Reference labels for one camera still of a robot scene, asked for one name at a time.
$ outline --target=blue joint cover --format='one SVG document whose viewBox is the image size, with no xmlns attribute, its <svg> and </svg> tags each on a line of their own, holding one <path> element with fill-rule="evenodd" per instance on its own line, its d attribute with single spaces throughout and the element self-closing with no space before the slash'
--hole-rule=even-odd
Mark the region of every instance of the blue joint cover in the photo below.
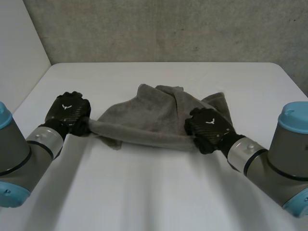
<svg viewBox="0 0 308 231">
<path fill-rule="evenodd" d="M 0 206 L 16 208 L 21 206 L 31 192 L 23 187 L 0 181 Z"/>
<path fill-rule="evenodd" d="M 0 129 L 6 127 L 12 118 L 11 112 L 6 108 L 4 103 L 0 102 Z"/>
<path fill-rule="evenodd" d="M 286 130 L 308 134 L 308 102 L 292 102 L 283 107 L 278 124 Z"/>
<path fill-rule="evenodd" d="M 297 218 L 308 215 L 308 188 L 292 197 L 282 208 Z"/>
</svg>

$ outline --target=glove logo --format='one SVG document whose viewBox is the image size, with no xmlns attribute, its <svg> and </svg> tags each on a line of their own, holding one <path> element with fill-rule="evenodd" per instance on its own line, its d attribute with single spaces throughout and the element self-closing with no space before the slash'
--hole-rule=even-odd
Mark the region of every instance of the glove logo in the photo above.
<svg viewBox="0 0 308 231">
<path fill-rule="evenodd" d="M 64 106 L 63 104 L 62 104 L 62 108 L 64 108 L 64 110 L 66 110 L 67 108 L 70 108 L 70 107 L 72 107 L 72 105 L 70 105 L 70 106 Z"/>
<path fill-rule="evenodd" d="M 215 118 L 213 118 L 213 120 L 211 122 L 205 122 L 207 124 L 214 124 L 215 123 Z"/>
</svg>

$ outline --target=white table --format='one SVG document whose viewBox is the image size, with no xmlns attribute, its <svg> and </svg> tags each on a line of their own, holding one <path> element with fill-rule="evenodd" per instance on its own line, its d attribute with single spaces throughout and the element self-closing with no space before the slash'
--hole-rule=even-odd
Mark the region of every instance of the white table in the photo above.
<svg viewBox="0 0 308 231">
<path fill-rule="evenodd" d="M 282 107 L 307 97 L 271 63 L 103 63 L 52 66 L 14 113 L 27 136 L 56 96 L 79 91 L 97 119 L 141 83 L 225 92 L 238 133 L 269 148 Z M 1 231 L 306 231 L 220 152 L 190 154 L 69 136 L 31 197 L 0 208 Z"/>
</svg>

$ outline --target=crumpled cloth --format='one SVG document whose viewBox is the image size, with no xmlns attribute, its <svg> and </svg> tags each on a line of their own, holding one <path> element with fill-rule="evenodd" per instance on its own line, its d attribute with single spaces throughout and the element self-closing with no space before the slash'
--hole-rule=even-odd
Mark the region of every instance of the crumpled cloth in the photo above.
<svg viewBox="0 0 308 231">
<path fill-rule="evenodd" d="M 215 108 L 230 123 L 222 92 L 198 100 L 181 87 L 141 84 L 133 99 L 111 106 L 89 128 L 109 147 L 120 149 L 122 142 L 193 152 L 197 148 L 184 129 L 185 119 L 196 107 Z"/>
</svg>

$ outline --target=gloved hand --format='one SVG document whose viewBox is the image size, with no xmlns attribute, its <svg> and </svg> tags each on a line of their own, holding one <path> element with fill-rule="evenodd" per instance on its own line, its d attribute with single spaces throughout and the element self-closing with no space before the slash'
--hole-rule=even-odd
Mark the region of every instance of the gloved hand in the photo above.
<svg viewBox="0 0 308 231">
<path fill-rule="evenodd" d="M 233 126 L 216 110 L 195 108 L 190 112 L 192 118 L 185 120 L 187 135 L 194 135 L 194 143 L 202 154 L 218 150 L 221 138 L 235 132 Z"/>
<path fill-rule="evenodd" d="M 59 120 L 68 127 L 69 133 L 75 136 L 84 136 L 90 133 L 87 123 L 90 112 L 90 103 L 82 98 L 82 94 L 76 91 L 65 92 L 53 102 L 45 122 Z"/>
</svg>

